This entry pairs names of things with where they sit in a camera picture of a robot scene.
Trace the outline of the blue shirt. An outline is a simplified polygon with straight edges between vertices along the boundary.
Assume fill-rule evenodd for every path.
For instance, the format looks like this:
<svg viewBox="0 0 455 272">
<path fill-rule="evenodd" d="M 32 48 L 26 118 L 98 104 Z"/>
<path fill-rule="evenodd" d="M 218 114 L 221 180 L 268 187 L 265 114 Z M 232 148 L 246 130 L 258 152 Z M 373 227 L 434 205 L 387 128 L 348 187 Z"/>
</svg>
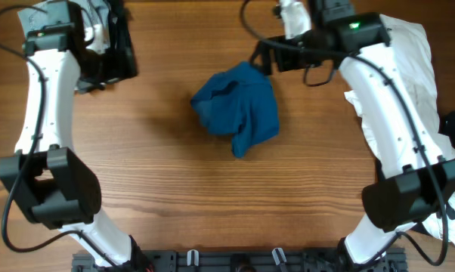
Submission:
<svg viewBox="0 0 455 272">
<path fill-rule="evenodd" d="M 237 158 L 280 130 L 272 84 L 246 61 L 213 75 L 190 105 L 208 133 L 231 136 L 231 151 Z"/>
</svg>

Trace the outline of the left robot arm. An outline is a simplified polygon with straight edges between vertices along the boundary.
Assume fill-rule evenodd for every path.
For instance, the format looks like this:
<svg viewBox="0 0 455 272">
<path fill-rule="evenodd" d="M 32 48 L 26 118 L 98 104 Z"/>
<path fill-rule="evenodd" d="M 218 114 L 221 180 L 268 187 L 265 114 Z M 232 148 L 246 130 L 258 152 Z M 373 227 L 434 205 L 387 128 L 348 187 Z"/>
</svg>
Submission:
<svg viewBox="0 0 455 272">
<path fill-rule="evenodd" d="M 5 211 L 71 236 L 94 271 L 152 271 L 134 238 L 102 207 L 94 172 L 73 148 L 73 98 L 133 78 L 137 65 L 123 2 L 44 1 L 16 5 L 25 40 L 29 90 L 14 154 L 0 159 Z"/>
</svg>

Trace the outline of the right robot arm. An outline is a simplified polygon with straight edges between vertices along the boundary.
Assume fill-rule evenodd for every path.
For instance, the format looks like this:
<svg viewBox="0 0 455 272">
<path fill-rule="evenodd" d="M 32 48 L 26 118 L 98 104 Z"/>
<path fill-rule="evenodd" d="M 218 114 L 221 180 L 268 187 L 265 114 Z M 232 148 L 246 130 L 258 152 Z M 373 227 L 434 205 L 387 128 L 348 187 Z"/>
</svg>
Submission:
<svg viewBox="0 0 455 272">
<path fill-rule="evenodd" d="M 280 1 L 274 14 L 284 34 L 258 37 L 263 72 L 269 51 L 280 71 L 309 70 L 324 61 L 352 87 L 373 130 L 379 152 L 378 182 L 362 191 L 364 217 L 342 238 L 340 271 L 360 271 L 382 260 L 389 247 L 418 223 L 441 222 L 441 251 L 450 242 L 447 203 L 455 192 L 455 159 L 446 159 L 421 121 L 402 82 L 391 37 L 377 13 L 355 12 L 348 1 Z"/>
</svg>

